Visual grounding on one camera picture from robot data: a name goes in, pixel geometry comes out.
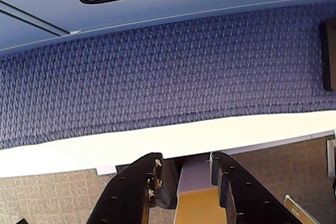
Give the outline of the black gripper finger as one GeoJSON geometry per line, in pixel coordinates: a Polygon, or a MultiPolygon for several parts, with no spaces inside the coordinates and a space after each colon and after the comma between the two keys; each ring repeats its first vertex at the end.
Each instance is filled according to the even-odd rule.
{"type": "Polygon", "coordinates": [[[211,182],[228,223],[301,223],[233,157],[211,153],[211,182]]]}
{"type": "Polygon", "coordinates": [[[87,223],[148,223],[163,185],[163,155],[148,153],[116,174],[106,185],[87,223]]]}

